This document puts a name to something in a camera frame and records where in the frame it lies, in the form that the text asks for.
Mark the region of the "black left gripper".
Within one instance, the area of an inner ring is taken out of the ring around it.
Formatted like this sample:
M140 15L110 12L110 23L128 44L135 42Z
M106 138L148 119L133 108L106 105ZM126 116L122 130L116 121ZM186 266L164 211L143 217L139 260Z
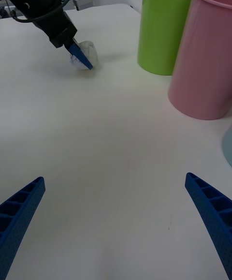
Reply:
M48 36L50 42L56 48L65 46L69 53L75 56L89 70L93 69L93 65L74 40L77 28L65 11L62 10L51 17L34 22L33 24Z

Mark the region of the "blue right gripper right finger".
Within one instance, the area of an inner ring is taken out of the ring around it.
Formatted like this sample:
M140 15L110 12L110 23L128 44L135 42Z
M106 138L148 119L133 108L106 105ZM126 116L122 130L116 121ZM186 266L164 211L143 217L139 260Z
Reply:
M186 174L185 188L212 239L229 279L232 278L232 201L193 173Z

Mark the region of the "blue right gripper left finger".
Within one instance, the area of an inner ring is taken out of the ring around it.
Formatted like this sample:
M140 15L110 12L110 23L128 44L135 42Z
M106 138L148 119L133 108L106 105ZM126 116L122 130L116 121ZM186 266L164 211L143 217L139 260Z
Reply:
M0 279L6 279L18 248L45 193L38 177L0 205Z

